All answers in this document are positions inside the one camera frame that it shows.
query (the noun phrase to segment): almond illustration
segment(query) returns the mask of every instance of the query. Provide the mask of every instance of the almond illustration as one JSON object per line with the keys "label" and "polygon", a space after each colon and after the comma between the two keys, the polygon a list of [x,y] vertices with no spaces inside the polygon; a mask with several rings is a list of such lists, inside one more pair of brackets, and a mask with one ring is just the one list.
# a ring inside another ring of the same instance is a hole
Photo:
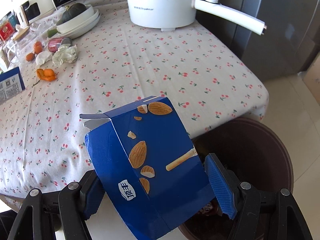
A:
{"label": "almond illustration", "polygon": [[149,181],[145,178],[140,178],[139,180],[140,180],[144,190],[146,191],[146,193],[149,194],[149,190],[150,190]]}
{"label": "almond illustration", "polygon": [[147,146],[145,141],[138,142],[129,154],[129,161],[133,168],[141,167],[147,156]]}
{"label": "almond illustration", "polygon": [[135,139],[136,135],[133,132],[129,131],[128,132],[128,137],[130,137],[131,139]]}
{"label": "almond illustration", "polygon": [[171,107],[162,102],[150,103],[148,109],[151,113],[156,115],[170,114],[172,112]]}
{"label": "almond illustration", "polygon": [[137,109],[142,114],[146,114],[148,112],[147,105],[138,106]]}
{"label": "almond illustration", "polygon": [[140,174],[148,178],[153,178],[155,176],[155,170],[152,167],[146,165],[143,166],[143,168],[140,171]]}

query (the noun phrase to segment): green vegetable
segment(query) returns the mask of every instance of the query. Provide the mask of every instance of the green vegetable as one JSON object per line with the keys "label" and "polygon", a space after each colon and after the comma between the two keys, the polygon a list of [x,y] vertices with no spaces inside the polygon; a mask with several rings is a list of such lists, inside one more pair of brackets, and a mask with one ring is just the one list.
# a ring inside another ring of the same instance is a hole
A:
{"label": "green vegetable", "polygon": [[86,10],[86,6],[82,3],[75,3],[71,7],[66,7],[66,11],[62,14],[61,19],[57,22],[57,25],[70,21],[74,17],[83,13]]}
{"label": "green vegetable", "polygon": [[48,30],[48,31],[47,31],[48,38],[53,37],[56,33],[58,33],[58,30],[57,30],[57,29]]}

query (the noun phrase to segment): orange peel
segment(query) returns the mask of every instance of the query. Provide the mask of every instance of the orange peel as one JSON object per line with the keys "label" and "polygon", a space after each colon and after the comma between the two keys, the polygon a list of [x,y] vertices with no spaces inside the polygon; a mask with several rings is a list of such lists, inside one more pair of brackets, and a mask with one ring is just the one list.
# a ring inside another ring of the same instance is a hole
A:
{"label": "orange peel", "polygon": [[47,69],[39,68],[36,70],[36,72],[37,72],[38,78],[40,78],[41,80],[54,81],[57,79],[56,74],[50,68],[47,68]]}

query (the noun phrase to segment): green pumpkin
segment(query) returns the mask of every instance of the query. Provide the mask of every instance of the green pumpkin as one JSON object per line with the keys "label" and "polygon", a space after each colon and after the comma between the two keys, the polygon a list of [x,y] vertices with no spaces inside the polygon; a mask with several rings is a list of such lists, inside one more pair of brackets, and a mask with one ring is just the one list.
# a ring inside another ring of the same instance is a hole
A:
{"label": "green pumpkin", "polygon": [[83,13],[86,9],[86,6],[82,3],[75,3],[70,7],[66,6],[66,11],[62,14],[61,19],[57,22],[57,25],[70,21],[74,17]]}

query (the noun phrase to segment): red box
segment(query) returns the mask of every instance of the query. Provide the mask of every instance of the red box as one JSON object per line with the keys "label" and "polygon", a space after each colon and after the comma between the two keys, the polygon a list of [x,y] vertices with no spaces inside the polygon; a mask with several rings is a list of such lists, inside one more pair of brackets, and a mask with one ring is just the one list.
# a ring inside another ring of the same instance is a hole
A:
{"label": "red box", "polygon": [[12,33],[14,33],[14,29],[9,21],[0,24],[0,37],[3,41],[7,40]]}

